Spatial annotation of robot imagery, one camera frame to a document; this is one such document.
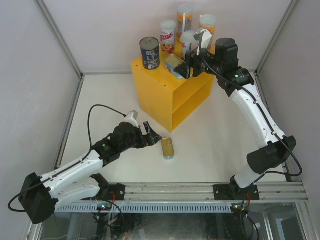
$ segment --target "white wall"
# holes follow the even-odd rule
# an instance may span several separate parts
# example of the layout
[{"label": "white wall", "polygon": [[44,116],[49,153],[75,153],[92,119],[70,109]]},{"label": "white wall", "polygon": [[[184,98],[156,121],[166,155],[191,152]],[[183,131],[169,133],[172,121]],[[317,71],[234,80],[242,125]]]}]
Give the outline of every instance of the white wall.
[{"label": "white wall", "polygon": [[296,138],[294,153],[316,216],[320,214],[319,10],[319,0],[299,2],[260,75],[275,120]]},{"label": "white wall", "polygon": [[21,240],[30,220],[7,204],[52,169],[78,78],[32,0],[2,0],[0,29],[0,239]]},{"label": "white wall", "polygon": [[215,39],[234,38],[240,65],[256,69],[291,0],[45,0],[80,69],[84,72],[131,71],[141,55],[139,41],[159,39],[160,21],[177,20],[182,3],[199,16],[217,17]]}]

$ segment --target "black cable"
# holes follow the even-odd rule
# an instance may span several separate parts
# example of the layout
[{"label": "black cable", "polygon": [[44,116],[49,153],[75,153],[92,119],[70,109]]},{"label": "black cable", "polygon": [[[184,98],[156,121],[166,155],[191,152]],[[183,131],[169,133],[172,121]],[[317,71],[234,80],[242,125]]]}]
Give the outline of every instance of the black cable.
[{"label": "black cable", "polygon": [[241,208],[240,208],[240,225],[241,225],[241,230],[242,230],[243,236],[245,236],[245,238],[248,239],[248,238],[247,238],[247,235],[246,235],[246,233],[245,233],[244,225],[243,225],[243,221],[242,221],[242,211],[243,211],[243,208],[244,208],[244,205],[245,205],[246,196],[247,196],[247,194],[244,195],[244,198],[243,198],[242,203],[241,203]]},{"label": "black cable", "polygon": [[[90,148],[89,148],[88,153],[82,158],[82,161],[83,161],[86,157],[88,157],[89,154],[90,154],[91,151],[92,151],[92,139],[91,139],[91,133],[90,133],[90,116],[91,116],[92,110],[93,110],[95,107],[104,107],[104,108],[107,108],[107,109],[109,109],[109,110],[112,110],[112,111],[114,111],[114,112],[116,112],[116,113],[118,113],[118,114],[120,114],[120,115],[122,115],[122,116],[124,116],[124,117],[127,116],[127,115],[123,114],[122,112],[117,111],[117,110],[115,110],[115,109],[113,109],[113,108],[111,108],[111,107],[109,107],[109,106],[105,106],[105,105],[101,105],[101,104],[93,105],[93,106],[90,108],[90,110],[89,110],[88,119],[87,119],[87,129],[88,129],[88,136],[89,136]],[[78,165],[79,163],[81,163],[81,161],[78,161],[78,162],[76,162],[75,164],[67,167],[66,169],[58,172],[57,174],[53,175],[52,178],[55,178],[55,177],[57,177],[58,175],[66,172],[66,171],[68,171],[69,169],[73,168],[74,166]],[[37,184],[37,185],[35,185],[35,186],[32,186],[32,187],[28,188],[27,190],[25,190],[25,191],[23,191],[23,192],[20,192],[19,194],[17,194],[16,196],[14,196],[14,197],[9,201],[9,203],[8,203],[8,209],[9,209],[10,211],[16,212],[16,213],[25,213],[25,212],[26,212],[25,210],[19,210],[19,209],[14,209],[14,208],[12,208],[12,207],[11,207],[12,202],[13,202],[15,199],[17,199],[18,197],[22,196],[23,194],[25,194],[25,193],[27,193],[27,192],[29,192],[29,191],[31,191],[31,190],[33,190],[33,189],[41,186],[42,184],[48,182],[50,179],[51,179],[51,178],[48,178],[48,179],[40,182],[39,184]]]},{"label": "black cable", "polygon": [[260,240],[260,234],[259,234],[259,230],[258,230],[258,228],[257,228],[257,225],[255,224],[255,222],[254,222],[249,216],[247,216],[246,218],[250,221],[250,223],[252,224],[252,226],[255,228],[255,230],[256,230],[256,235],[257,235],[257,240]]},{"label": "black cable", "polygon": [[205,57],[203,56],[203,53],[202,53],[202,48],[201,48],[201,42],[202,42],[202,37],[204,35],[204,32],[201,33],[200,35],[200,39],[199,39],[199,54],[200,54],[200,57],[202,58],[202,61],[205,63],[205,65],[213,72],[214,75],[216,75],[217,77],[221,78],[225,83],[231,85],[231,86],[234,86],[236,89],[241,89],[243,91],[245,91],[252,99],[253,99],[253,102],[254,104],[257,105],[257,107],[259,108],[264,120],[266,121],[266,124],[268,125],[268,127],[270,128],[272,134],[283,144],[283,146],[286,148],[286,150],[290,153],[290,155],[293,157],[295,163],[297,164],[298,168],[299,168],[299,173],[297,174],[290,174],[290,173],[283,173],[283,172],[279,172],[279,171],[267,171],[265,172],[265,174],[281,174],[281,175],[285,175],[285,176],[289,176],[289,177],[297,177],[297,176],[300,176],[303,172],[302,170],[302,167],[298,161],[298,159],[296,158],[296,156],[294,155],[294,153],[288,148],[288,146],[281,140],[281,138],[276,134],[274,133],[275,130],[274,128],[272,127],[271,123],[269,122],[265,112],[263,111],[263,109],[261,108],[260,104],[257,102],[257,99],[255,98],[255,96],[249,91],[247,90],[246,88],[244,88],[243,86],[240,86],[239,84],[233,82],[233,81],[230,81],[228,79],[226,79],[224,76],[222,76],[221,74],[219,74],[217,71],[215,71],[209,64],[208,62],[206,61]]},{"label": "black cable", "polygon": [[241,230],[242,230],[243,236],[244,236],[246,239],[251,240],[252,237],[253,237],[253,235],[254,235],[253,228],[255,228],[256,234],[257,234],[257,240],[260,240],[260,235],[259,235],[258,228],[257,228],[255,222],[254,222],[249,216],[246,216],[246,218],[247,218],[247,219],[250,221],[250,223],[252,224],[252,232],[251,232],[250,238],[247,237],[247,234],[245,233],[245,230],[244,230],[244,224],[243,224],[243,220],[242,220],[242,212],[243,212],[243,208],[244,208],[244,205],[245,205],[246,196],[248,196],[248,195],[247,195],[247,194],[244,195],[244,198],[243,198],[242,203],[241,203],[241,209],[240,209],[240,225],[241,225]]},{"label": "black cable", "polygon": [[99,197],[94,197],[93,199],[109,203],[109,204],[113,205],[116,209],[118,209],[118,211],[120,212],[121,218],[122,218],[123,231],[125,232],[126,231],[125,216],[124,216],[123,212],[121,211],[120,207],[118,207],[118,205],[116,205],[114,202],[106,200],[106,199],[102,199],[102,198],[99,198]]}]

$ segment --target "snack canister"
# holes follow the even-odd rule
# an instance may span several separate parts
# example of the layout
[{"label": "snack canister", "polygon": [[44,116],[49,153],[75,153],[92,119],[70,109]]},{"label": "snack canister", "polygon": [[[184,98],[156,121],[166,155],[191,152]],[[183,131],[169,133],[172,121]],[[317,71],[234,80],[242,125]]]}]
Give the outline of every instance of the snack canister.
[{"label": "snack canister", "polygon": [[185,31],[182,34],[182,51],[181,51],[181,59],[185,60],[187,51],[194,50],[198,47],[198,42],[195,39],[194,35],[196,31]]},{"label": "snack canister", "polygon": [[160,27],[161,50],[166,54],[172,54],[176,49],[176,23],[173,20],[164,20]]},{"label": "snack canister", "polygon": [[206,14],[206,15],[202,15],[200,17],[199,28],[207,29],[212,35],[212,37],[210,39],[209,46],[208,46],[209,51],[211,49],[212,42],[214,40],[214,35],[215,35],[215,31],[216,31],[216,23],[217,23],[217,19],[213,15]]},{"label": "snack canister", "polygon": [[192,26],[193,7],[189,4],[182,4],[178,6],[177,12],[177,27],[176,27],[176,39],[181,43],[180,38],[183,32],[190,31]]}]

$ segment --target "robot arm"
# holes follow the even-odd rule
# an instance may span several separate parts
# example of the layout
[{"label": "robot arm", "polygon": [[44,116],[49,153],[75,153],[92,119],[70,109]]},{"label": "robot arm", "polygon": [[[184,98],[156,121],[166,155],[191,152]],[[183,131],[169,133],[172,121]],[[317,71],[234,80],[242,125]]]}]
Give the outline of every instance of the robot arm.
[{"label": "robot arm", "polygon": [[113,133],[92,146],[88,155],[41,176],[32,173],[26,177],[19,201],[34,224],[45,221],[61,206],[84,198],[105,197],[109,184],[101,174],[94,173],[126,150],[153,146],[162,139],[148,122],[143,123],[143,135],[137,116],[136,111],[129,112]]},{"label": "robot arm", "polygon": [[241,109],[251,129],[258,150],[247,155],[248,164],[230,180],[233,192],[250,187],[265,175],[265,172],[284,163],[296,146],[293,136],[286,137],[276,125],[264,106],[255,81],[245,68],[238,66],[238,46],[234,39],[221,38],[216,41],[215,54],[207,50],[211,34],[202,29],[194,36],[198,48],[187,52],[182,64],[175,68],[185,79],[205,72],[217,77],[219,86]]}]

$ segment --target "yellow wooden box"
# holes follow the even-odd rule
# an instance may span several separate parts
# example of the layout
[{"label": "yellow wooden box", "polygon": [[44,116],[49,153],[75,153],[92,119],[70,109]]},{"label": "yellow wooden box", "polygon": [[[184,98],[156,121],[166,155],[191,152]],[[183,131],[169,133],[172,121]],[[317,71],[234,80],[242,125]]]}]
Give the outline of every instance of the yellow wooden box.
[{"label": "yellow wooden box", "polygon": [[[177,42],[174,54],[181,58],[181,51],[181,43]],[[160,50],[157,69],[145,69],[141,56],[131,68],[140,108],[172,132],[210,96],[214,76],[202,73],[188,80],[178,79],[165,69],[167,56]]]}]

